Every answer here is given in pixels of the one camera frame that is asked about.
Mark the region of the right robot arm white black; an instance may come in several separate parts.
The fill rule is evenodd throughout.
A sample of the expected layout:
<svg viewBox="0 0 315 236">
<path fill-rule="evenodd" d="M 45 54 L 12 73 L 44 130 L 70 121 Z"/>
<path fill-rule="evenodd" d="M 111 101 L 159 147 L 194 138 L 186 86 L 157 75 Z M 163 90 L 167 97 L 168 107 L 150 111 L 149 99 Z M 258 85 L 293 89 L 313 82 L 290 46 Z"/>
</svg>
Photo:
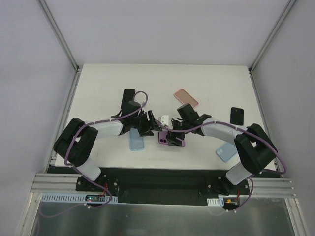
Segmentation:
<svg viewBox="0 0 315 236">
<path fill-rule="evenodd" d="M 236 147 L 240 161 L 223 177 L 222 190 L 233 194 L 239 183 L 259 174 L 277 157 L 277 150 L 271 140 L 256 123 L 250 126 L 236 126 L 217 120 L 211 115 L 199 115 L 190 104 L 177 109 L 181 119 L 169 130 L 171 134 L 194 133 L 220 139 Z"/>
</svg>

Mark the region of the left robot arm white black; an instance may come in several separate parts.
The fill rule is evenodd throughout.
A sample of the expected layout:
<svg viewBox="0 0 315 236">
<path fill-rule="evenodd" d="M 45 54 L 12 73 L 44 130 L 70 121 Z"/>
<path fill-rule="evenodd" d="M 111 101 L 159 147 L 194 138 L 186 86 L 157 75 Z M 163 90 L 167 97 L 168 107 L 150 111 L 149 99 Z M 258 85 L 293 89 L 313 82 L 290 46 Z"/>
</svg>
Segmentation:
<svg viewBox="0 0 315 236">
<path fill-rule="evenodd" d="M 159 126 L 153 112 L 145 112 L 142 105 L 129 101 L 117 115 L 107 120 L 85 123 L 73 118 L 55 141 L 53 150 L 64 159 L 65 164 L 88 178 L 87 186 L 90 189 L 99 191 L 104 186 L 104 179 L 100 177 L 101 169 L 91 158 L 95 141 L 120 136 L 131 129 L 136 129 L 142 137 L 152 136 L 155 128 Z"/>
</svg>

